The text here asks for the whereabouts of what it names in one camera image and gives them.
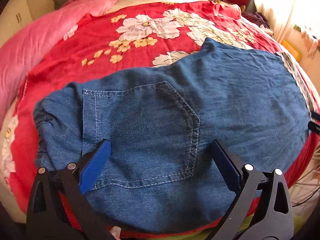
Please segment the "blue denim pants lace hem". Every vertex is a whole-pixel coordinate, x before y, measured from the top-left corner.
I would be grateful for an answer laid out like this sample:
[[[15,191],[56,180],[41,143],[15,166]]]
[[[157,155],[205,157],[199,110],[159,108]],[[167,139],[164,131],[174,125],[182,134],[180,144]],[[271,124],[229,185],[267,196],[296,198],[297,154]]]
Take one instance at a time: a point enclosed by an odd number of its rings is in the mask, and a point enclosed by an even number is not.
[[[60,170],[107,139],[111,155],[85,193],[95,214],[125,230],[187,232],[234,199],[209,155],[213,140],[259,170],[287,171],[313,108],[286,54],[207,38],[168,66],[73,82],[39,101],[37,164]]]

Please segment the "metal drying rack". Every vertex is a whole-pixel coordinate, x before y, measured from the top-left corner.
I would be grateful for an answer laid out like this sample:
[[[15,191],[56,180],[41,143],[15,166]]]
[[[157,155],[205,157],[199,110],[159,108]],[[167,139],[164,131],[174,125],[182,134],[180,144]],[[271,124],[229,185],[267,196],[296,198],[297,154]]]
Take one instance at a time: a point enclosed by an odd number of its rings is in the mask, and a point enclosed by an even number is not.
[[[319,194],[319,145],[316,147],[305,172],[290,191],[293,207],[303,206]]]

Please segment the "yellow gift bag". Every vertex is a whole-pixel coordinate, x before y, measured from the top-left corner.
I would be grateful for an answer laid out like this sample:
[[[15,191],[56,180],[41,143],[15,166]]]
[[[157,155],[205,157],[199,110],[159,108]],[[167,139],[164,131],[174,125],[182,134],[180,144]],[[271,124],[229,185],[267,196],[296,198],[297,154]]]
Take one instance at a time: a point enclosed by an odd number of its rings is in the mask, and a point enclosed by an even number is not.
[[[295,58],[295,60],[296,60],[297,62],[300,61],[300,59],[301,59],[301,57],[302,57],[301,53],[300,53],[290,42],[288,42],[287,40],[283,40],[283,41],[281,42],[281,45],[282,45],[285,49],[287,49],[287,51]]]

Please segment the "pink plush quilt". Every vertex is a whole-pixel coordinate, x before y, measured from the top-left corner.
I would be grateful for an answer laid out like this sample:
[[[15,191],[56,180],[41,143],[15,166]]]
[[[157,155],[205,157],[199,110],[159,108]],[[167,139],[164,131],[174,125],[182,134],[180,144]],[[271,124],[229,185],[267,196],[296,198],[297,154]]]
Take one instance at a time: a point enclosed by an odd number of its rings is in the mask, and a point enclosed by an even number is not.
[[[68,0],[17,32],[1,47],[1,122],[26,74],[86,14],[101,16],[117,0]]]

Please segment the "red floral bed cover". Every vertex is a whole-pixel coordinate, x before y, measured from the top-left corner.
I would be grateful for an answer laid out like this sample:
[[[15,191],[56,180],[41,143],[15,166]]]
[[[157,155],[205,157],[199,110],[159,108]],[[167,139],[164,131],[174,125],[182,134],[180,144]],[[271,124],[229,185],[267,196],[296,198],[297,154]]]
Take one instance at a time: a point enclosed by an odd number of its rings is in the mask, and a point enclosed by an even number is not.
[[[26,205],[40,167],[37,164],[39,134],[33,115],[39,101],[73,82],[85,83],[130,68],[168,66],[198,52],[207,38],[240,49],[286,54],[272,37],[242,18],[236,5],[191,2],[165,3],[161,7],[143,4],[136,9],[121,9],[117,16],[105,20],[83,17],[74,35],[59,41],[29,72],[24,100],[15,108],[18,125],[11,151],[13,160],[18,163],[16,171],[10,175],[10,184],[27,185],[24,190],[28,195]],[[294,58],[287,56],[293,64],[294,75],[310,96],[314,108],[318,108],[317,93],[306,84],[307,75]],[[299,156],[287,171],[283,171],[289,185],[305,171],[317,141],[309,132]],[[211,228],[219,219],[182,233]],[[140,238],[182,234],[125,231],[128,237]]]

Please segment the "cream white wardrobe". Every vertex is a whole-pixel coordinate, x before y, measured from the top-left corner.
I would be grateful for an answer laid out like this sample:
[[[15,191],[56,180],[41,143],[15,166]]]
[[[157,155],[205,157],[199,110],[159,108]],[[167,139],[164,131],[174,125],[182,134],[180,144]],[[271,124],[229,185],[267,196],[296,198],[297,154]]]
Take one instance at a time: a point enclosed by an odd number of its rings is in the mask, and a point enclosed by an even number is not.
[[[32,21],[27,0],[9,0],[0,18],[1,46]]]

